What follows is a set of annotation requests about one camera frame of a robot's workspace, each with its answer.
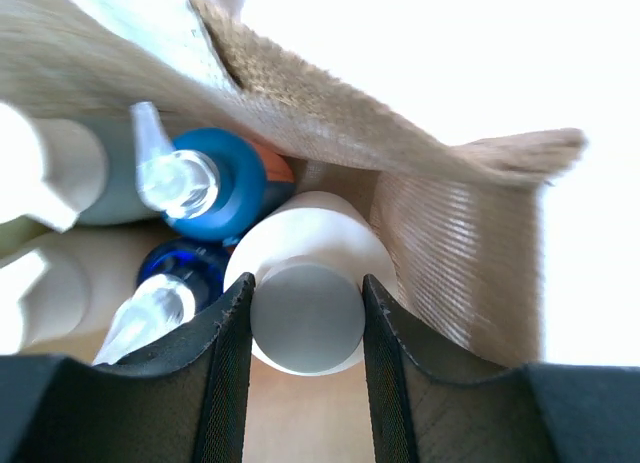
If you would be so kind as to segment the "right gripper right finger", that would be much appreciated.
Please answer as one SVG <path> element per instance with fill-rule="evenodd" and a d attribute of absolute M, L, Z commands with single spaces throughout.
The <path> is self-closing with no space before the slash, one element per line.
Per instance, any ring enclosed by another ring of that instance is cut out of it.
<path fill-rule="evenodd" d="M 635 462 L 635 367 L 505 368 L 363 281 L 364 356 L 379 462 Z"/>

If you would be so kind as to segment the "white round cap bottle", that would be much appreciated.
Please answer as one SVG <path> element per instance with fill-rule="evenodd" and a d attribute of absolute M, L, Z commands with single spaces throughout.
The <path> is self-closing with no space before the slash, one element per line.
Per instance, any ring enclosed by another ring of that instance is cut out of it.
<path fill-rule="evenodd" d="M 253 355 L 297 376 L 339 373 L 363 359 L 365 276 L 399 294 L 391 256 L 370 225 L 322 191 L 296 195 L 241 239 L 224 285 L 244 273 L 255 279 Z"/>

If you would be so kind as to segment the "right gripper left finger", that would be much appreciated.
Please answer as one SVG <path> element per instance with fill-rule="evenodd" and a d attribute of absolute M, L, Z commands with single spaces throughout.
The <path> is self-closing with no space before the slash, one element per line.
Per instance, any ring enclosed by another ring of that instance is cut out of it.
<path fill-rule="evenodd" d="M 113 365 L 1 360 L 4 462 L 239 462 L 255 280 Z"/>

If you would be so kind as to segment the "burlap canvas tote bag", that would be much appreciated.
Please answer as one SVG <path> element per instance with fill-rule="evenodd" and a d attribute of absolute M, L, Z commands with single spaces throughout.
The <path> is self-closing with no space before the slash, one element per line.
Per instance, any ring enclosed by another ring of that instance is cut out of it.
<path fill-rule="evenodd" d="M 402 305 L 472 353 L 544 357 L 538 196 L 581 156 L 574 128 L 448 146 L 240 22 L 244 0 L 1 0 L 1 94 L 39 117 L 155 102 L 299 159 L 365 210 Z"/>

